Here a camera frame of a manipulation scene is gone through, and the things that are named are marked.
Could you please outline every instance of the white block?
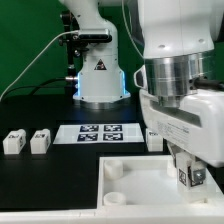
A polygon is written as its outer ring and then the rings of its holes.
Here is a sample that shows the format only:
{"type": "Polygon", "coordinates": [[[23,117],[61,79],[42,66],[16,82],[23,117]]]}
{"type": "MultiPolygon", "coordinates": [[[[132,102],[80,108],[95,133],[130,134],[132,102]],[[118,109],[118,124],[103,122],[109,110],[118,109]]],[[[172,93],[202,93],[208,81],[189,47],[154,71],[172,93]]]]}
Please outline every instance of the white block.
{"type": "Polygon", "coordinates": [[[163,151],[163,137],[146,128],[146,144],[149,152],[163,151]]]}
{"type": "Polygon", "coordinates": [[[36,131],[30,141],[32,154],[46,154],[51,143],[51,133],[48,129],[36,131]]]}
{"type": "Polygon", "coordinates": [[[11,131],[3,141],[4,153],[6,155],[19,154],[26,144],[26,132],[22,129],[11,131]]]}

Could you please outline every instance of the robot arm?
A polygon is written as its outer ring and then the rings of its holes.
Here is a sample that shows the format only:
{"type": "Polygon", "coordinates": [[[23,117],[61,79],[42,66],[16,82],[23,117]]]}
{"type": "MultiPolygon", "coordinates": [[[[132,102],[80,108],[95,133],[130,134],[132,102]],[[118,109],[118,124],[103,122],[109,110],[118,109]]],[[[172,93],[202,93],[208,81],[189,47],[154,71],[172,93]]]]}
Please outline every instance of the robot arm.
{"type": "Polygon", "coordinates": [[[72,12],[79,24],[73,36],[86,42],[83,68],[78,73],[78,91],[75,103],[91,109],[108,109],[126,100],[130,94],[125,89],[125,74],[118,65],[117,29],[103,19],[98,11],[98,0],[60,0],[72,12]]]}

